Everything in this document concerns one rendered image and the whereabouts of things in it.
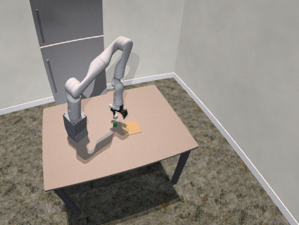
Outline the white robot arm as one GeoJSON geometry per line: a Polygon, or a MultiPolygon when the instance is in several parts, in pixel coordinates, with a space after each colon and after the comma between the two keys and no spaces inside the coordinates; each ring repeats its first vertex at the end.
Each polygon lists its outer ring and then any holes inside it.
{"type": "Polygon", "coordinates": [[[90,83],[108,67],[112,55],[117,51],[123,51],[120,61],[115,66],[115,72],[112,79],[112,87],[114,91],[114,103],[109,107],[120,110],[123,104],[124,85],[120,81],[124,77],[126,63],[133,47],[133,41],[126,37],[118,37],[106,50],[104,50],[97,58],[95,58],[90,66],[88,73],[80,83],[76,78],[70,78],[65,84],[65,95],[68,100],[69,119],[78,120],[81,117],[81,94],[90,85],[90,83]],[[118,78],[118,79],[116,79],[118,78]]]}

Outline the orange flat mat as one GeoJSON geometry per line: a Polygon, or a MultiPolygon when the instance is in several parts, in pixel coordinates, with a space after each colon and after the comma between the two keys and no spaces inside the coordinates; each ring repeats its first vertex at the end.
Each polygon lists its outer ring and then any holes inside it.
{"type": "Polygon", "coordinates": [[[140,133],[141,130],[136,120],[120,123],[124,136],[140,133]]]}

